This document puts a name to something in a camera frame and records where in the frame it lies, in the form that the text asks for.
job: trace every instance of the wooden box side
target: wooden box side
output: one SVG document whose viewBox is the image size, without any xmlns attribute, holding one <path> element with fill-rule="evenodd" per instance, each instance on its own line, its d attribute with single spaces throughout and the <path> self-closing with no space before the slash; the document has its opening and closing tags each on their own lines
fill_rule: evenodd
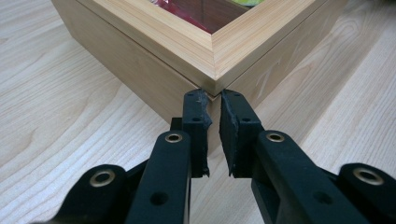
<svg viewBox="0 0 396 224">
<path fill-rule="evenodd" d="M 78 1 L 212 95 L 325 2 L 266 0 L 209 35 L 147 0 Z"/>
<path fill-rule="evenodd" d="M 52 3 L 71 35 L 160 116 L 181 116 L 183 95 L 195 85 L 78 1 Z"/>
</svg>

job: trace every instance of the light wood trim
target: light wood trim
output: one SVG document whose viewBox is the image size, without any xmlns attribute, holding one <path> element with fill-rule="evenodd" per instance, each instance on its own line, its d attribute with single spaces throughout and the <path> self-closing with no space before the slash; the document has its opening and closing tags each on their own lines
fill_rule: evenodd
<svg viewBox="0 0 396 224">
<path fill-rule="evenodd" d="M 326 2 L 266 0 L 210 35 L 148 0 L 78 1 L 213 95 Z"/>
<path fill-rule="evenodd" d="M 216 91 L 228 87 L 325 0 L 266 0 L 212 36 Z"/>
</svg>

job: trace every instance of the wood grain surface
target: wood grain surface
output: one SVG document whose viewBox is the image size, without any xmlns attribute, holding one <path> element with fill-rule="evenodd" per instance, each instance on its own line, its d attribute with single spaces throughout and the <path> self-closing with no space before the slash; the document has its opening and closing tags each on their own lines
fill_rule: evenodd
<svg viewBox="0 0 396 224">
<path fill-rule="evenodd" d="M 365 162 L 396 177 L 396 5 L 349 0 L 331 33 L 259 105 L 337 173 Z M 168 124 L 67 32 L 50 0 L 0 1 L 0 223 L 51 218 L 93 166 L 130 169 Z M 191 223 L 263 223 L 221 147 L 192 180 Z"/>
</svg>

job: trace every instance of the black clamp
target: black clamp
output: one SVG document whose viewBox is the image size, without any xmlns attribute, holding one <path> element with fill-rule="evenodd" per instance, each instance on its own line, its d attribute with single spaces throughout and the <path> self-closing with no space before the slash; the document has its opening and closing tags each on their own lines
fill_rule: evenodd
<svg viewBox="0 0 396 224">
<path fill-rule="evenodd" d="M 132 170 L 101 165 L 69 191 L 46 223 L 189 223 L 191 178 L 209 175 L 202 90 L 184 96 L 147 161 Z M 221 94 L 220 138 L 235 178 L 251 178 L 265 223 L 396 223 L 396 180 L 361 163 L 339 175 L 318 168 L 285 133 L 265 131 L 245 99 Z"/>
</svg>

